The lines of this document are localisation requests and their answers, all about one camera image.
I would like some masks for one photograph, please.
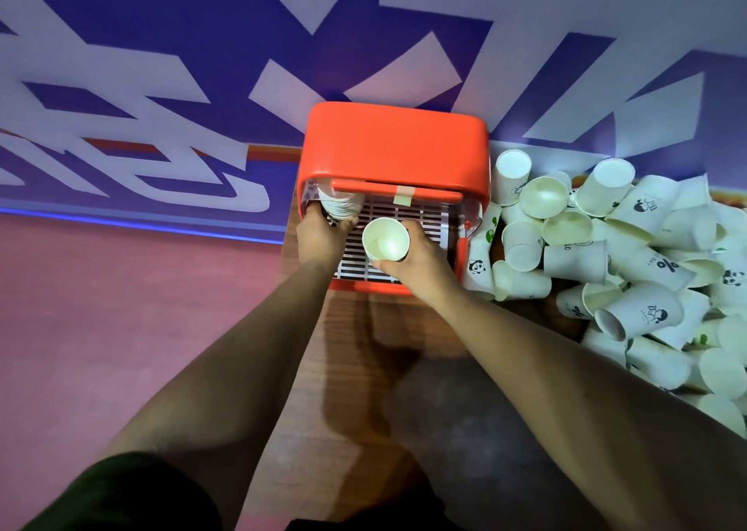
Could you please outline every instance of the wooden table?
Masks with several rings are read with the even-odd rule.
[[[281,280],[298,266],[298,223],[294,201]],[[502,258],[499,244],[492,260]],[[553,299],[515,303],[512,310],[549,321],[571,338],[586,326],[557,313]],[[248,510],[340,520],[406,489],[421,470],[390,436],[385,396],[421,358],[467,356],[453,330],[417,299],[327,292],[293,391],[249,489]]]

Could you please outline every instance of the orange cup dispenser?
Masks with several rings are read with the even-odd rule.
[[[461,279],[467,238],[490,201],[488,132],[463,114],[352,102],[312,108],[298,169],[298,207],[318,200],[318,187],[365,195],[330,289],[408,295],[374,268],[361,241],[374,218],[418,220],[447,252]]]

